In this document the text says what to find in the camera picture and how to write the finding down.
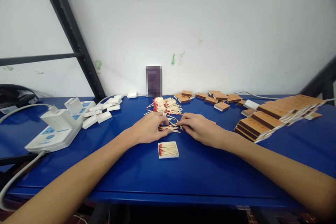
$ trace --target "forearm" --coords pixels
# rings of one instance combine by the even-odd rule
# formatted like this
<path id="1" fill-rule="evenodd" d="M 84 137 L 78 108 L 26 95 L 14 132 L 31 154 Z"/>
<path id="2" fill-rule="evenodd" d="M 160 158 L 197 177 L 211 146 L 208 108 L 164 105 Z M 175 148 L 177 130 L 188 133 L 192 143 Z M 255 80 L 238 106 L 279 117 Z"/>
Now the forearm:
<path id="1" fill-rule="evenodd" d="M 5 223 L 64 223 L 132 146 L 123 132 L 46 186 Z"/>
<path id="2" fill-rule="evenodd" d="M 232 153 L 241 157 L 307 209 L 330 216 L 336 207 L 336 179 L 257 144 L 245 141 Z"/>

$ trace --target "blurred object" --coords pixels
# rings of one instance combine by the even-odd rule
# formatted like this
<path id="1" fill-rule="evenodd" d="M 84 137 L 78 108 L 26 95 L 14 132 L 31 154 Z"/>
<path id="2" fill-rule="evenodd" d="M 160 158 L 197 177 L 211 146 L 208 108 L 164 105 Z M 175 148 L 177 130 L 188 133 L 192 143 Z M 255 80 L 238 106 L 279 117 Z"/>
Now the blurred object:
<path id="1" fill-rule="evenodd" d="M 148 97 L 162 96 L 162 66 L 146 66 L 146 88 Z"/>

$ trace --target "hand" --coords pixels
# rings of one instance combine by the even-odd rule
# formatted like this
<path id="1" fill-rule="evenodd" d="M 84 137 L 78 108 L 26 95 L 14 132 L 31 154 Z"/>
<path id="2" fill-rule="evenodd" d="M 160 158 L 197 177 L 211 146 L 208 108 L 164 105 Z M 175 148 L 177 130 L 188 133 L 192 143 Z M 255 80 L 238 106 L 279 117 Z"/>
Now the hand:
<path id="1" fill-rule="evenodd" d="M 232 152 L 232 144 L 248 141 L 241 135 L 227 131 L 200 114 L 184 113 L 181 121 L 185 131 L 202 144 Z"/>
<path id="2" fill-rule="evenodd" d="M 127 129 L 132 137 L 136 140 L 135 144 L 151 143 L 159 140 L 162 137 L 167 136 L 172 132 L 170 129 L 159 131 L 159 126 L 169 125 L 169 121 L 166 116 L 162 115 L 162 112 L 151 112 L 136 122 L 131 128 Z"/>

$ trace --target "stack of matchboxes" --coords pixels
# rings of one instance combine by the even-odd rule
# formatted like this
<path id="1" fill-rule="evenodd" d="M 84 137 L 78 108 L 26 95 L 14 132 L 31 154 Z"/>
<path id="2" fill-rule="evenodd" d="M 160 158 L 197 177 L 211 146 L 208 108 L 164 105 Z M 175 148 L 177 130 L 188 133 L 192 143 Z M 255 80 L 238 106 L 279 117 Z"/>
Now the stack of matchboxes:
<path id="1" fill-rule="evenodd" d="M 324 100 L 302 94 L 268 101 L 249 117 L 240 120 L 234 131 L 257 143 L 285 125 L 290 126 L 304 118 L 313 120 L 322 116 L 316 111 L 324 103 Z"/>

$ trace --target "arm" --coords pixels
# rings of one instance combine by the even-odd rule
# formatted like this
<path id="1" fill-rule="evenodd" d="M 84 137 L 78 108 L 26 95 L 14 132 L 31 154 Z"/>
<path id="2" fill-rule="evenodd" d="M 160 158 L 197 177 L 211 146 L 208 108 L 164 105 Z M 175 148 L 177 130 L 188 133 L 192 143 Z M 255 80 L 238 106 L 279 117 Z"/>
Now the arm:
<path id="1" fill-rule="evenodd" d="M 197 141 L 244 159 L 314 213 L 324 217 L 335 213 L 336 179 L 226 131 L 202 115 L 184 113 L 177 125 Z"/>
<path id="2" fill-rule="evenodd" d="M 138 143 L 153 142 L 172 132 L 158 131 L 158 126 L 163 122 L 169 125 L 168 119 L 160 112 L 146 115 L 104 147 L 60 175 L 4 223 L 65 223 L 129 148 Z"/>

